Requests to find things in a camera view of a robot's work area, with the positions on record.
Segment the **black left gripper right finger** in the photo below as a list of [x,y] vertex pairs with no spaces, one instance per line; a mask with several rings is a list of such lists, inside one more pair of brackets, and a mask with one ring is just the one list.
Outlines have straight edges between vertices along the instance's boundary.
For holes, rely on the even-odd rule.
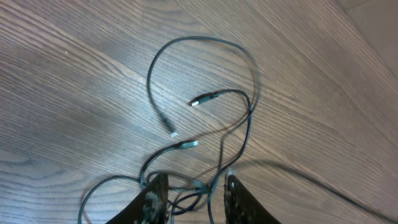
[[281,224],[229,170],[224,179],[227,224]]

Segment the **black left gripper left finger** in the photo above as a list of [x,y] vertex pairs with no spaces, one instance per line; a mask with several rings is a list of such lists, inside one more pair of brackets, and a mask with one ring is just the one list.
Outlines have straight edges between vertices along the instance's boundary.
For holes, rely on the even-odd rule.
[[157,175],[134,200],[106,224],[165,224],[169,180]]

